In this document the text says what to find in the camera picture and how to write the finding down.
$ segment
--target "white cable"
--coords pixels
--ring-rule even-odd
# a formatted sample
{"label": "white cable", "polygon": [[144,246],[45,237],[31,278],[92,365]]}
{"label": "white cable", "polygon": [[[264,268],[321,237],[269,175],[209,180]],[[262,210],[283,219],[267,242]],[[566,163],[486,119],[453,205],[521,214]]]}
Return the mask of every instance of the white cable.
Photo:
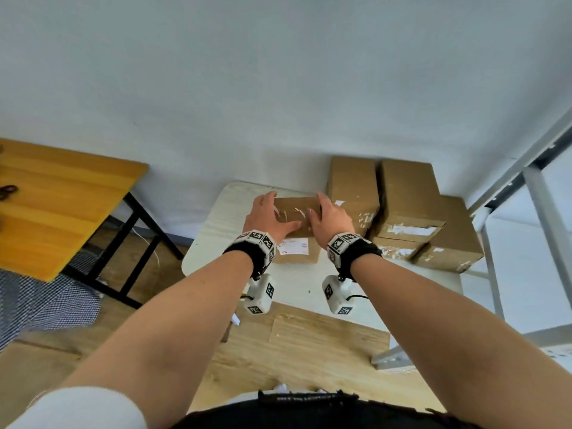
{"label": "white cable", "polygon": [[[145,241],[145,243],[147,245],[151,245],[149,244],[149,242],[147,241],[147,239],[143,238],[140,234],[138,234],[137,230],[135,229],[131,229],[133,233],[135,233],[139,238],[143,239]],[[157,270],[159,270],[161,268],[161,262],[159,260],[159,255],[157,254],[156,250],[153,250],[153,254],[155,254],[155,257],[157,258]]]}

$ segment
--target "black scissors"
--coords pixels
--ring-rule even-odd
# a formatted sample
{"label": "black scissors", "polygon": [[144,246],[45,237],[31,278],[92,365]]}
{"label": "black scissors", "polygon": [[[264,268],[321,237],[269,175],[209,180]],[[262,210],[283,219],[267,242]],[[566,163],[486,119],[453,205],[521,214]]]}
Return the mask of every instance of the black scissors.
{"label": "black scissors", "polygon": [[15,185],[0,186],[0,201],[6,200],[10,197],[10,194],[15,193],[16,191],[18,191],[18,187]]}

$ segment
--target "wristband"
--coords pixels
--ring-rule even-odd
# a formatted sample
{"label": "wristband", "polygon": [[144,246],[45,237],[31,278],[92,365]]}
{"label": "wristband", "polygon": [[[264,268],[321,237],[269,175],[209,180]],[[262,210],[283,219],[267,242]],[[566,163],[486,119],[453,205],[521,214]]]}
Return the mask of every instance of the wristband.
{"label": "wristband", "polygon": [[354,280],[350,267],[352,262],[364,254],[382,255],[382,251],[368,240],[358,234],[345,232],[339,233],[328,243],[328,259],[340,274],[340,279]]}
{"label": "wristband", "polygon": [[252,230],[239,235],[223,254],[235,250],[245,252],[250,256],[253,265],[251,277],[254,280],[259,280],[274,259],[276,244],[268,233]]}

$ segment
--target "gray checkered fabric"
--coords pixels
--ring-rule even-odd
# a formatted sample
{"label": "gray checkered fabric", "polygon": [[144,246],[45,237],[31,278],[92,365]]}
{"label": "gray checkered fabric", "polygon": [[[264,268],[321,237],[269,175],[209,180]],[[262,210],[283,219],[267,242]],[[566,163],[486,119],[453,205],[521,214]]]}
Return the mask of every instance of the gray checkered fabric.
{"label": "gray checkered fabric", "polygon": [[[70,265],[87,273],[96,259],[80,251]],[[23,330],[91,325],[100,308],[95,290],[63,274],[45,282],[0,269],[0,351]]]}

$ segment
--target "forearm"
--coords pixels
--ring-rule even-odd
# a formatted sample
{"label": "forearm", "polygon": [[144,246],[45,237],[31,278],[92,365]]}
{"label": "forearm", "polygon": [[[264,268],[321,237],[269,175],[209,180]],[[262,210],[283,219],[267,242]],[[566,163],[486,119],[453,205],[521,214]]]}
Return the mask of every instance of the forearm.
{"label": "forearm", "polygon": [[537,416],[545,405],[550,409],[562,402],[562,396],[545,387],[571,392],[563,368],[468,298],[373,254],[355,260],[351,270],[436,396],[456,416],[485,427],[509,427],[502,418],[522,413],[525,402],[536,403]]}
{"label": "forearm", "polygon": [[115,389],[135,401],[149,427],[175,423],[185,415],[251,273],[247,254],[220,256],[136,311],[62,387]]}

